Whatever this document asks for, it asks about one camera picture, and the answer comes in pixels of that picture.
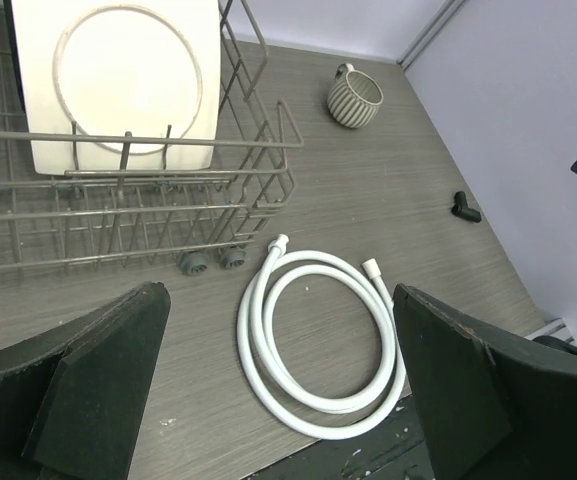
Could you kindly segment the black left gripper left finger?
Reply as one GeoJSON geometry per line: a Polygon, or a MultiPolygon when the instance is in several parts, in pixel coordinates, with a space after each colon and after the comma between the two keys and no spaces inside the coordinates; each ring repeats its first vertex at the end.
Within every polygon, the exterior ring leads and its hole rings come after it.
{"type": "Polygon", "coordinates": [[[170,307],[146,282],[0,349],[0,479],[128,477],[170,307]]]}

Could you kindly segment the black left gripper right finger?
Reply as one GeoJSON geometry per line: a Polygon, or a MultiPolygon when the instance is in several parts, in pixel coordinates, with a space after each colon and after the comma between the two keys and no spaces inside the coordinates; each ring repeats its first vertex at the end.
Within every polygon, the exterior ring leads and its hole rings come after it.
{"type": "Polygon", "coordinates": [[[394,317],[438,479],[577,479],[577,355],[399,284],[394,317]]]}

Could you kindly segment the black elbow hose fitting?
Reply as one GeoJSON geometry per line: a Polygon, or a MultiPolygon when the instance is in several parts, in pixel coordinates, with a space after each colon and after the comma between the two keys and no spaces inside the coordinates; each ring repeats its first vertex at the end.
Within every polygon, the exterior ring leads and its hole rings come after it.
{"type": "Polygon", "coordinates": [[[470,223],[480,223],[482,221],[481,213],[468,205],[464,191],[457,191],[454,194],[454,204],[451,208],[451,213],[453,216],[470,223]]]}

